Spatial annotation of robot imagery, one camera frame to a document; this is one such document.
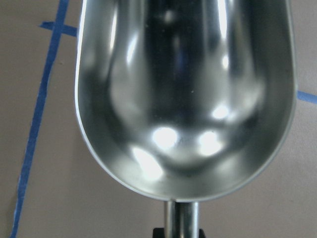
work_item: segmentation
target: blue tape strip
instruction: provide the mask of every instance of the blue tape strip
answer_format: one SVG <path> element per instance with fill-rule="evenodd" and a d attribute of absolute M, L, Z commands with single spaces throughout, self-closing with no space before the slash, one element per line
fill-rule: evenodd
<path fill-rule="evenodd" d="M 53 21 L 43 21 L 42 24 L 39 26 L 48 30 L 52 30 L 54 27 Z M 63 34 L 69 35 L 69 36 L 77 36 L 77 28 L 73 26 L 64 25 L 63 26 Z"/>
<path fill-rule="evenodd" d="M 19 221 L 20 221 L 20 215 L 21 215 L 21 210 L 23 206 L 25 191 L 26 191 L 26 187 L 27 187 L 27 183 L 29 179 L 35 145 L 36 145 L 37 137 L 39 134 L 43 110 L 44 110 L 45 101 L 47 97 L 48 82 L 49 82 L 51 70 L 53 67 L 53 63 L 57 55 L 57 50 L 58 50 L 58 46 L 59 46 L 59 42 L 60 42 L 62 30 L 63 30 L 64 20 L 66 17 L 67 7 L 68 7 L 68 0 L 59 1 L 58 11 L 57 11 L 56 20 L 53 27 L 53 32 L 52 32 L 52 37 L 50 42 L 50 47 L 49 47 L 47 58 L 46 58 L 42 81 L 41 81 L 41 85 L 39 88 L 39 93 L 38 93 L 38 97 L 37 97 L 37 101 L 36 101 L 36 105 L 34 109 L 29 139 L 27 142 L 24 161 L 23 161 L 21 174 L 20 174 L 20 178 L 18 182 L 17 201 L 15 205 L 13 227 L 12 227 L 10 238 L 16 237 L 17 230 L 19 227 Z"/>
<path fill-rule="evenodd" d="M 297 92 L 297 98 L 299 100 L 302 100 L 302 101 L 306 101 L 306 102 L 309 102 L 309 103 L 317 104 L 317 96 L 314 95 L 314 94 L 298 91 Z"/>

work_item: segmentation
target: blue line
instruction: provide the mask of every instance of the blue line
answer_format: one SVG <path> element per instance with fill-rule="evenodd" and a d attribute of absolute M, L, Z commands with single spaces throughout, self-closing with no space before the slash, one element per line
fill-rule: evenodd
<path fill-rule="evenodd" d="M 19 221 L 20 221 L 20 215 L 21 210 L 23 206 L 25 191 L 29 179 L 30 169 L 32 165 L 35 145 L 37 141 L 37 137 L 39 134 L 39 129 L 41 125 L 43 110 L 45 106 L 47 91 L 48 91 L 48 82 L 51 74 L 51 70 L 53 67 L 53 63 L 55 61 L 57 50 L 62 34 L 62 29 L 64 25 L 64 20 L 66 17 L 68 7 L 68 0 L 60 0 L 58 5 L 58 11 L 56 15 L 55 24 L 53 27 L 50 47 L 48 50 L 46 63 L 44 67 L 44 72 L 42 76 L 41 85 L 39 88 L 39 93 L 34 109 L 33 119 L 32 119 L 32 125 L 30 129 L 29 139 L 27 142 L 26 150 L 25 150 L 25 156 L 24 161 L 21 169 L 21 174 L 18 182 L 18 188 L 17 188 L 17 201 L 15 205 L 15 211 L 14 211 L 14 220 L 13 220 L 13 227 L 12 232 L 10 235 L 10 238 L 15 238 L 17 234 L 17 230 L 19 227 Z"/>
<path fill-rule="evenodd" d="M 302 101 L 317 104 L 317 96 L 314 94 L 298 91 L 297 98 Z"/>
<path fill-rule="evenodd" d="M 52 30 L 54 27 L 53 21 L 43 21 L 42 24 L 39 26 L 48 30 Z M 69 36 L 77 36 L 77 28 L 73 26 L 64 25 L 63 26 L 63 34 L 69 35 Z"/>

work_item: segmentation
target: gray table surface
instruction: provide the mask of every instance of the gray table surface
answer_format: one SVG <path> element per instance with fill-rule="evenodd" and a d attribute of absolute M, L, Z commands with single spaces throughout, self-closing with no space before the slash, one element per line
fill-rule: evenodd
<path fill-rule="evenodd" d="M 58 1 L 0 2 L 0 237 L 11 232 L 16 188 Z M 70 0 L 66 24 L 81 3 Z M 299 89 L 317 95 L 317 2 L 292 0 Z M 74 112 L 76 38 L 62 35 L 18 238 L 150 238 L 163 203 L 110 178 L 84 144 Z M 281 151 L 252 183 L 201 203 L 209 238 L 317 237 L 317 105 L 297 101 Z"/>

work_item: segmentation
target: metal handle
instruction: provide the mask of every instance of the metal handle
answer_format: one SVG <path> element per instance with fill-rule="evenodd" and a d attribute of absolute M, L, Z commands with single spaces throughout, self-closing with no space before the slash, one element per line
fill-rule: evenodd
<path fill-rule="evenodd" d="M 165 202 L 165 238 L 198 238 L 198 202 Z"/>

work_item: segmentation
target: stainless steel scoop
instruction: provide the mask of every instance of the stainless steel scoop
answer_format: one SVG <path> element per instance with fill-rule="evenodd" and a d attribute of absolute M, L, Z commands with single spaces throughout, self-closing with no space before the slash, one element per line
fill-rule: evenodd
<path fill-rule="evenodd" d="M 198 203 L 251 181 L 294 111 L 287 0 L 84 0 L 75 102 L 98 163 L 168 201 L 166 238 L 196 238 Z"/>

